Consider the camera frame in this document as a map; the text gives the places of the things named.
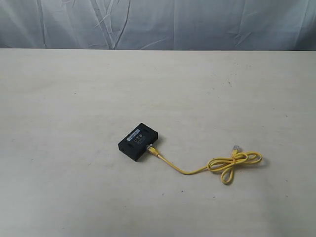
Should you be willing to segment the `small black electronic box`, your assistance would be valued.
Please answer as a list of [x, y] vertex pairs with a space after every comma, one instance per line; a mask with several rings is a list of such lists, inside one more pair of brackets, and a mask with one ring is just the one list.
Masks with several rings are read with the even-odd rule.
[[158, 132], [140, 123], [118, 143], [118, 149], [133, 161], [138, 161], [157, 139]]

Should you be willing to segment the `grey wrinkled backdrop cloth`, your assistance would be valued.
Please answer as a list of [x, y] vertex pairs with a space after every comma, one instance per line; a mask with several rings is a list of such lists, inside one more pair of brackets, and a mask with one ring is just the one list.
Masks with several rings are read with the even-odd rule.
[[3, 0], [1, 48], [308, 50], [313, 0]]

